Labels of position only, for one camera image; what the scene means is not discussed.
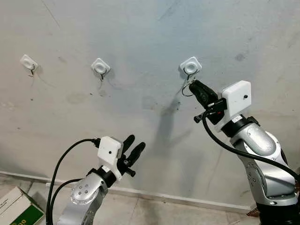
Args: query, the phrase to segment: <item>green box label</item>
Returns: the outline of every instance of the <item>green box label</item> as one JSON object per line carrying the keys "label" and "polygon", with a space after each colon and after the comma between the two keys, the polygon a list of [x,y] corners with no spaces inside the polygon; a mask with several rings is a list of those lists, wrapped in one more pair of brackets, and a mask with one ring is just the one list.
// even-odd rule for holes
{"label": "green box label", "polygon": [[10,225],[33,225],[43,215],[44,214],[40,210],[38,210],[34,205],[31,205]]}

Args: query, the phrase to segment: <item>metal ring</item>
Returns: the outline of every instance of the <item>metal ring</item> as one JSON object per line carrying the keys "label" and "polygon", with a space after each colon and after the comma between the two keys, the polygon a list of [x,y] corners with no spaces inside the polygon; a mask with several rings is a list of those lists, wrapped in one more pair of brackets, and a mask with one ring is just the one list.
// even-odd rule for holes
{"label": "metal ring", "polygon": [[182,93],[182,95],[185,96],[185,97],[191,97],[191,96],[194,95],[194,94],[186,95],[186,94],[183,93],[184,89],[185,89],[186,87],[188,87],[190,84],[192,84],[192,83],[196,80],[195,77],[194,77],[194,79],[193,79],[191,82],[188,82],[189,77],[190,77],[191,75],[193,75],[193,74],[189,74],[189,75],[187,76],[187,79],[185,80],[185,84],[184,84],[183,88],[181,89],[181,93]]}
{"label": "metal ring", "polygon": [[30,76],[30,77],[34,76],[33,71],[35,70],[35,68],[36,68],[35,65],[32,64],[32,69],[30,70],[31,75],[28,75],[28,76]]}
{"label": "metal ring", "polygon": [[189,84],[187,84],[187,85],[185,85],[182,89],[181,89],[181,93],[182,93],[182,95],[183,96],[185,96],[185,97],[191,97],[191,96],[193,96],[194,94],[191,94],[191,95],[186,95],[186,94],[184,94],[183,93],[183,91],[184,91],[184,89],[187,87],[187,86],[189,86],[190,85],[190,83]]}
{"label": "metal ring", "polygon": [[196,73],[198,72],[198,69],[197,69],[195,72],[193,72],[192,74],[189,74],[189,73],[186,71],[186,68],[185,68],[185,67],[183,68],[183,71],[187,74],[187,80],[188,80],[188,78],[189,78],[191,75],[194,75],[194,74],[196,74]]}
{"label": "metal ring", "polygon": [[96,68],[94,68],[94,71],[95,71],[96,74],[100,74],[100,75],[101,75],[100,80],[102,81],[102,80],[103,80],[103,74],[106,74],[107,68],[105,68],[105,71],[104,71],[102,74],[101,74],[101,73],[98,73],[98,72],[96,71]]}

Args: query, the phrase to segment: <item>concrete wall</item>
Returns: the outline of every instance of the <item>concrete wall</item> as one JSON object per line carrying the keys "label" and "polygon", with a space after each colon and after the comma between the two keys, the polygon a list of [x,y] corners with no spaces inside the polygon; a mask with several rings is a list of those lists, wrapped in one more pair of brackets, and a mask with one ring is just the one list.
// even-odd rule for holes
{"label": "concrete wall", "polygon": [[[298,0],[2,0],[0,31],[2,171],[51,177],[76,140],[134,133],[147,149],[119,187],[251,205],[242,163],[193,122],[195,98],[178,93],[190,56],[214,89],[251,81],[251,115],[300,164]],[[33,78],[24,54],[41,65]],[[103,83],[90,69],[97,57],[112,67]],[[96,154],[74,149],[58,178],[83,176]]]}

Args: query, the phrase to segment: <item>baseboard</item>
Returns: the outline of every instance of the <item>baseboard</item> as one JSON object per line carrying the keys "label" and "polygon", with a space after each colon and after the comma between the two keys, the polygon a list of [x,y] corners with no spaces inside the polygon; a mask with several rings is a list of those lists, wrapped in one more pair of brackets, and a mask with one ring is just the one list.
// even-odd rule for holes
{"label": "baseboard", "polygon": [[[23,179],[23,180],[33,180],[35,182],[42,182],[42,183],[49,183],[51,181],[51,179],[45,178],[45,177],[36,177],[36,176],[30,176],[30,175],[26,175],[26,174],[11,173],[11,172],[5,172],[5,171],[0,171],[0,175],[1,174],[14,176],[14,177],[17,177],[17,178]],[[55,180],[56,185],[62,184],[64,182],[65,182],[65,180]],[[136,190],[136,189],[131,189],[131,188],[111,187],[109,189],[109,193],[118,194],[118,195],[126,195],[126,196],[131,196],[131,197],[139,197],[139,198],[168,202],[168,203],[184,204],[184,205],[190,205],[190,206],[196,206],[196,207],[202,207],[202,208],[208,208],[208,209],[214,209],[214,210],[237,212],[237,213],[243,213],[243,214],[246,214],[249,211],[251,211],[250,206],[225,204],[225,203],[220,203],[220,202],[211,202],[211,201],[199,200],[199,199],[194,199],[194,198],[185,198],[185,197],[180,197],[180,196],[165,195],[165,194],[160,194],[160,193],[141,191],[141,190]]]}

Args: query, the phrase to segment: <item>white plastic bracket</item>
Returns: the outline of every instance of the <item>white plastic bracket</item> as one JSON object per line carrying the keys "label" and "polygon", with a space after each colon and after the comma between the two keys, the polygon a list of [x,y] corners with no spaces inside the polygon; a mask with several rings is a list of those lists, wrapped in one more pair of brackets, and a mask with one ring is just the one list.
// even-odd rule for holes
{"label": "white plastic bracket", "polygon": [[195,56],[185,60],[179,65],[182,71],[187,75],[192,75],[198,73],[202,66]]}
{"label": "white plastic bracket", "polygon": [[20,63],[31,72],[35,71],[38,67],[38,63],[36,63],[32,58],[28,55],[23,55],[20,59]]}
{"label": "white plastic bracket", "polygon": [[218,92],[219,98],[225,98],[227,109],[224,110],[224,117],[216,124],[216,131],[220,132],[221,128],[229,121],[237,122],[242,113],[251,105],[251,83],[248,81],[239,81],[233,85]]}
{"label": "white plastic bracket", "polygon": [[91,65],[92,70],[96,75],[103,80],[104,76],[110,71],[110,66],[106,64],[102,59],[97,58]]}
{"label": "white plastic bracket", "polygon": [[122,155],[123,142],[120,142],[112,137],[102,137],[98,149],[98,158],[100,165],[103,165],[104,170],[110,170],[120,181],[122,175],[117,168],[118,159]]}

